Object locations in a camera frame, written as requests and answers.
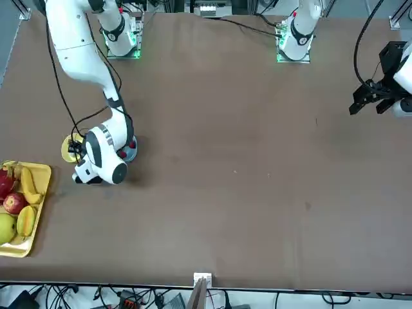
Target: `banana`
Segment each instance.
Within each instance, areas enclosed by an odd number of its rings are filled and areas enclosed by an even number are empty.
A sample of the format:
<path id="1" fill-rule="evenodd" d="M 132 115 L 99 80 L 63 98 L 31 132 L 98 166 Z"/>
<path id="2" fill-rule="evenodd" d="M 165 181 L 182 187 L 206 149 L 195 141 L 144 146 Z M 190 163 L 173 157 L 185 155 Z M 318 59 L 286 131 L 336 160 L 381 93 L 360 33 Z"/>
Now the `banana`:
<path id="1" fill-rule="evenodd" d="M 21 188 L 23 189 L 24 197 L 29 204 L 38 204 L 41 201 L 41 194 L 36 192 L 34 187 L 32 173 L 30 170 L 23 166 L 21 169 Z"/>

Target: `apple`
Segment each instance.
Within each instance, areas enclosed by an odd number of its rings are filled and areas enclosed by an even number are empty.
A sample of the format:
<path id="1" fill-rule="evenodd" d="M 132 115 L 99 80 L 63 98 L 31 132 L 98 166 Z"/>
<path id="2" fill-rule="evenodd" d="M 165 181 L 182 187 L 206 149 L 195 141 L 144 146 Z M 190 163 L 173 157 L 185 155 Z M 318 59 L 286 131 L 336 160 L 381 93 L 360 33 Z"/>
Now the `apple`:
<path id="1" fill-rule="evenodd" d="M 20 192 L 13 192 L 6 196 L 3 206 L 9 214 L 19 214 L 27 205 L 24 195 Z"/>

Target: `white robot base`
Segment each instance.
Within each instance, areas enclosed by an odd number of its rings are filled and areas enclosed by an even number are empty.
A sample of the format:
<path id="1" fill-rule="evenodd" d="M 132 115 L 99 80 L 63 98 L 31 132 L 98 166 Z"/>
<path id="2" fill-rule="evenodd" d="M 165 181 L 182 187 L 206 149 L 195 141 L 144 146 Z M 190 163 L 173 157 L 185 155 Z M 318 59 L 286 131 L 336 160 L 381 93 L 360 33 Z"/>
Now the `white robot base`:
<path id="1" fill-rule="evenodd" d="M 106 57 L 108 59 L 140 59 L 142 54 L 142 36 L 143 36 L 143 26 L 144 26 L 144 13 L 141 17 L 130 16 L 130 41 L 135 47 L 124 56 L 118 56 L 113 54 L 108 48 Z M 108 47 L 108 38 L 104 35 L 106 46 Z"/>
<path id="2" fill-rule="evenodd" d="M 124 146 L 122 149 L 117 151 L 119 157 L 123 159 L 126 163 L 132 162 L 137 155 L 138 152 L 138 142 L 135 136 L 133 136 L 133 141 L 129 144 Z"/>
<path id="3" fill-rule="evenodd" d="M 281 24 L 277 25 L 275 28 L 276 34 L 280 34 L 282 37 L 276 37 L 276 62 L 294 62 L 294 63 L 310 63 L 310 44 L 306 55 L 301 60 L 291 60 L 284 55 L 282 52 L 281 46 L 285 43 L 285 38 L 288 33 L 288 24 L 287 20 L 282 21 Z"/>

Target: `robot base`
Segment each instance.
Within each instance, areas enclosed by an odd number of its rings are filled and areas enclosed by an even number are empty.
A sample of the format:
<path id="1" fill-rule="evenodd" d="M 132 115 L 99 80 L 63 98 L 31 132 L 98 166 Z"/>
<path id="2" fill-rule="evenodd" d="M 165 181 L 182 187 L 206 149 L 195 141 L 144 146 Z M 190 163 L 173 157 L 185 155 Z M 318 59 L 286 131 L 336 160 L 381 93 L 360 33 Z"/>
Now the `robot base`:
<path id="1" fill-rule="evenodd" d="M 133 143 L 135 145 L 135 148 L 124 146 L 122 149 L 120 149 L 120 151 L 126 154 L 126 157 L 123 158 L 123 161 L 125 161 L 126 163 L 132 162 L 136 158 L 136 155 L 138 152 L 138 143 L 137 143 L 137 139 L 135 136 L 133 137 Z"/>
<path id="2" fill-rule="evenodd" d="M 282 21 L 281 24 L 276 26 L 275 31 L 276 31 L 276 34 L 282 35 L 282 38 L 276 37 L 276 62 L 279 62 L 279 63 L 282 63 L 282 62 L 310 63 L 310 46 L 309 46 L 308 53 L 306 54 L 306 56 L 304 56 L 303 59 L 298 60 L 298 61 L 289 59 L 281 51 L 279 46 L 283 44 L 283 40 L 284 40 L 283 38 L 285 37 L 288 31 L 288 26 L 286 24 L 286 21 Z"/>
<path id="3" fill-rule="evenodd" d="M 143 25 L 144 25 L 144 13 L 142 17 L 133 17 L 131 16 L 131 29 L 132 33 L 130 39 L 136 44 L 136 46 L 124 56 L 113 55 L 112 52 L 108 49 L 106 57 L 108 59 L 139 59 L 142 50 L 142 35 L 143 35 Z"/>

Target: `brown table surface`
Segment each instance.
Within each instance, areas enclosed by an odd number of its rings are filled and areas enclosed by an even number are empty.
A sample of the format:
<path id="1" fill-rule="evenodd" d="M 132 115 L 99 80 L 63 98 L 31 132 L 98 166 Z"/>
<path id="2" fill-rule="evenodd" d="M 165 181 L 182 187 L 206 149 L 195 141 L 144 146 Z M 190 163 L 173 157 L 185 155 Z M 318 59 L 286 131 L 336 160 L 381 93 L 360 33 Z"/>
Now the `brown table surface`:
<path id="1" fill-rule="evenodd" d="M 113 61 L 139 157 L 123 184 L 88 186 L 61 158 L 72 124 L 33 14 L 0 90 L 1 156 L 49 164 L 53 180 L 31 256 L 0 258 L 0 278 L 190 285 L 203 271 L 215 286 L 411 292 L 412 121 L 349 116 L 363 23 L 322 20 L 312 63 L 278 64 L 269 36 L 156 14 L 142 58 Z M 371 23 L 365 79 L 396 38 Z M 105 104 L 59 75 L 76 119 Z"/>

